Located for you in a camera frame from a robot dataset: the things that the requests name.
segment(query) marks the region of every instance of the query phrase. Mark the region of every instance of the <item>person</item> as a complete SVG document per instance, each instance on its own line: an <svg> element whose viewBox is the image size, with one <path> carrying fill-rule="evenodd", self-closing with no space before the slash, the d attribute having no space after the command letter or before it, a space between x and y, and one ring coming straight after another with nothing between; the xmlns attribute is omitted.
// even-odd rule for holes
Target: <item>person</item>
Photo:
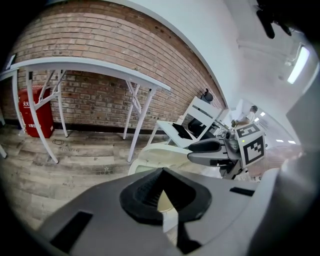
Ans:
<svg viewBox="0 0 320 256"><path fill-rule="evenodd" d="M248 124L251 124L254 122L256 119L256 112L258 111L258 107L256 105L253 105L250 108L249 114L247 114L244 118L242 118L240 121L239 120L232 120L231 126L236 127L236 126L246 126Z"/></svg>

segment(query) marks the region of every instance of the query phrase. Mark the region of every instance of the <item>white table leg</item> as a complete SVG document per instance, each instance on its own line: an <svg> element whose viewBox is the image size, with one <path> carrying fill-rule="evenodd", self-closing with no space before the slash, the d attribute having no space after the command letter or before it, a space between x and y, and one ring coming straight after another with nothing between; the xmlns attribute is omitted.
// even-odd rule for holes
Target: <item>white table leg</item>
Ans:
<svg viewBox="0 0 320 256"><path fill-rule="evenodd" d="M135 90L134 90L134 94L132 96L136 96L137 95L139 88L140 88L140 84L137 84L136 87L135 87ZM124 140L126 139L126 136L127 136L127 130L128 130L128 126L129 126L129 121L130 121L132 109L134 108L134 104L133 104L132 101L131 101L129 112L128 112L128 115L127 115L126 121L125 121L125 127L124 127L124 132L123 132L123 137L122 137Z"/></svg>
<svg viewBox="0 0 320 256"><path fill-rule="evenodd" d="M5 152L4 148L1 146L0 144L0 155L3 157L3 158L6 158L7 157L7 153Z"/></svg>
<svg viewBox="0 0 320 256"><path fill-rule="evenodd" d="M131 161L132 155L134 154L135 146L136 146L136 143L137 143L137 139L138 139L138 136L139 136L139 133L140 133L140 129L141 129L142 123L144 122L144 119L145 119L149 104L151 102L152 97L155 95L156 91L157 91L156 88L150 89L149 93L148 93L148 95L147 95L147 97L145 99L145 102L144 102L144 105L143 105L143 108L142 108L142 111L141 111L141 115L140 115L139 121L138 121L138 123L136 125L136 129L135 129L135 132L134 132L133 140L132 140L132 143L131 143L131 148L130 148L130 152L129 152L129 156L128 156L128 160L127 160L128 162Z"/></svg>
<svg viewBox="0 0 320 256"><path fill-rule="evenodd" d="M146 144L147 146L151 144L152 140L154 139L154 136L156 135L156 132L158 130L159 126L158 126L158 123L155 123L155 126L154 126L154 129L150 135L150 138L148 140L148 143Z"/></svg>
<svg viewBox="0 0 320 256"><path fill-rule="evenodd" d="M65 71L64 73L62 73L62 70L59 70L59 80L58 80L58 103L59 103L59 112L60 112L60 119L61 119L61 124L62 124L62 127L63 127L63 131L64 131L64 135L65 137L67 138L68 137L68 132L67 132L67 129L66 129L66 124L65 124L65 118L64 118L64 112L62 110L62 96L61 96L61 80L62 80L62 77L65 74Z"/></svg>
<svg viewBox="0 0 320 256"><path fill-rule="evenodd" d="M37 117L37 113L36 113L36 109L35 109L35 104L34 104L34 95L32 92L32 77L29 80L29 70L26 67L25 68L25 83L26 83L26 89L27 89L27 93L28 93L28 100L29 100L29 106L30 106L30 112L32 115L32 119L35 125L35 128L39 134L39 137L46 149L46 151L48 152L48 154L51 156L51 158L53 159L53 161L57 164L58 163L58 159L56 158L56 156L54 155L54 153L52 152L51 148L49 147L46 138L41 130L40 124L39 124L39 120Z"/></svg>
<svg viewBox="0 0 320 256"><path fill-rule="evenodd" d="M21 113L19 110L19 96L18 96L18 70L16 70L12 76L12 95L13 95L13 103L16 112L16 116L18 117L19 124L21 126L22 131L25 133L25 123L21 117Z"/></svg>

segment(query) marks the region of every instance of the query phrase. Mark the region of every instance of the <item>black rubber part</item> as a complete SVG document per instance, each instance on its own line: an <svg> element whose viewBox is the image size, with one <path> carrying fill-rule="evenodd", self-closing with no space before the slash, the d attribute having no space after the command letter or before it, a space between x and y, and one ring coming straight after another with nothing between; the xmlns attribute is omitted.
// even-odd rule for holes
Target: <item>black rubber part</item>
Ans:
<svg viewBox="0 0 320 256"><path fill-rule="evenodd" d="M217 166L218 165L218 160L216 159L210 159L210 166Z"/></svg>
<svg viewBox="0 0 320 256"><path fill-rule="evenodd" d="M178 247L183 254L189 254L201 246L202 245L198 241L189 238L185 224L179 222L176 247Z"/></svg>
<svg viewBox="0 0 320 256"><path fill-rule="evenodd" d="M163 190L182 223L199 220L212 201L205 186L170 169L159 168L122 190L121 207L139 223L162 225L163 215L157 207Z"/></svg>
<svg viewBox="0 0 320 256"><path fill-rule="evenodd" d="M229 191L240 194L240 195L245 195L248 197L252 197L255 193L254 190L245 189L245 188L241 188L241 187L233 187L233 188L230 188Z"/></svg>
<svg viewBox="0 0 320 256"><path fill-rule="evenodd" d="M203 94L203 96L208 102L212 102L214 100L214 97L212 96L212 94L209 92L208 89L205 89L205 90L206 92Z"/></svg>
<svg viewBox="0 0 320 256"><path fill-rule="evenodd" d="M91 213L78 212L50 243L64 253L69 253L92 216Z"/></svg>
<svg viewBox="0 0 320 256"><path fill-rule="evenodd" d="M219 152L221 150L221 143L217 141L196 142L188 146L188 150L192 152Z"/></svg>

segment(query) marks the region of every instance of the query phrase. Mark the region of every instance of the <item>brick wall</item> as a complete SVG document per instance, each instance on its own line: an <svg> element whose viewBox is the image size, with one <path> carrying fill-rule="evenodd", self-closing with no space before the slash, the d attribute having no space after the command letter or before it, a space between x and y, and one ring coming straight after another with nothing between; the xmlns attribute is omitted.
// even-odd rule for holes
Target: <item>brick wall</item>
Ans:
<svg viewBox="0 0 320 256"><path fill-rule="evenodd" d="M214 106L226 107L206 68L179 37L151 17L122 5L105 1L50 5L25 28L12 52L16 53L15 62L51 56L103 60L170 86L171 92L158 91L153 97L144 129L153 129L156 120L176 121L205 88L212 93ZM34 73L34 84L43 84L47 73ZM62 85L67 123L125 126L131 101L125 81L68 71ZM18 86L25 87L23 70L18 73ZM9 119L15 118L13 102L7 99L12 97L10 90L2 88L0 96L4 117ZM146 94L142 90L138 95L141 105ZM59 122L58 103L51 102L51 108ZM137 122L132 116L130 126Z"/></svg>

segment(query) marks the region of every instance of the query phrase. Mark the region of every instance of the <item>laminate floor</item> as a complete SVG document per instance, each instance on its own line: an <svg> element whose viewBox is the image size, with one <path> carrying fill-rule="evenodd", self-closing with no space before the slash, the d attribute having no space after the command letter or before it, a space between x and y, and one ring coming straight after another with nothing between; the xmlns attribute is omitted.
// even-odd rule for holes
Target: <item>laminate floor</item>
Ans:
<svg viewBox="0 0 320 256"><path fill-rule="evenodd" d="M7 152L0 157L1 181L16 215L33 229L64 204L99 183L128 175L127 162L133 134L55 130L47 139L59 163L52 161L39 138L21 133L15 126L0 129L0 144ZM149 135L139 135L132 162L147 145ZM156 135L154 140L167 140ZM198 164L182 170L217 177L218 171Z"/></svg>

